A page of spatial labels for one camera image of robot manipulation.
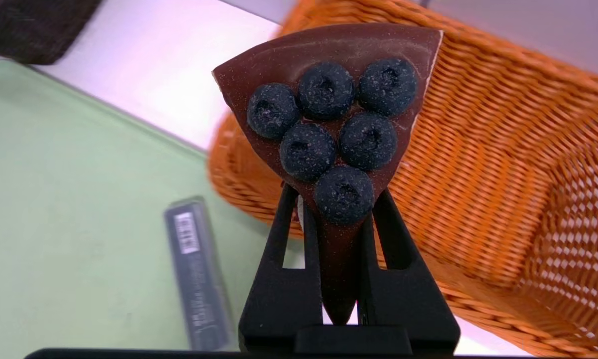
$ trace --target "white countertop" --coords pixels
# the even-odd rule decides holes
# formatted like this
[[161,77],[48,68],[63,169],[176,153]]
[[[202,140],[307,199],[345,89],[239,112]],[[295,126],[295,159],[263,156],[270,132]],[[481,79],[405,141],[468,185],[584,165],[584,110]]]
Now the white countertop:
[[[39,70],[207,150],[228,107],[211,71],[279,26],[219,0],[107,0]],[[529,355],[458,319],[457,355]]]

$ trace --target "cake slice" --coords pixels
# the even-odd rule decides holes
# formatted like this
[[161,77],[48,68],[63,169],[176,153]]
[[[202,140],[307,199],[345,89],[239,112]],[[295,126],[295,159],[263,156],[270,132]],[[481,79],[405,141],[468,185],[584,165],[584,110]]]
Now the cake slice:
[[315,214],[322,301],[345,324],[361,224],[408,148],[442,32],[331,25],[273,39],[213,70],[255,152]]

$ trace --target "green cutting board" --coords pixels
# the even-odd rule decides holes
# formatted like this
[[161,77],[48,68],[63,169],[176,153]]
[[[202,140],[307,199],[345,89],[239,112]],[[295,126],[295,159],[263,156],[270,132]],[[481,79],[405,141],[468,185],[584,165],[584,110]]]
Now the green cutting board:
[[186,143],[0,61],[0,359],[188,349],[163,212],[194,195],[238,320],[268,228],[207,177],[205,155]]

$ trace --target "black holder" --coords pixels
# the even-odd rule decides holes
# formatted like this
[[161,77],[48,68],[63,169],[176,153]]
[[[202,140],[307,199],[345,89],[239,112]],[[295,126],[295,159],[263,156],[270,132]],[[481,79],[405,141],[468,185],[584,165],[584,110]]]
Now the black holder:
[[[303,209],[305,269],[283,268],[297,192],[285,186],[239,322],[240,349],[319,355],[452,355],[460,329],[387,189],[363,223],[358,326],[322,324],[319,246]],[[388,270],[377,263],[372,218]]]

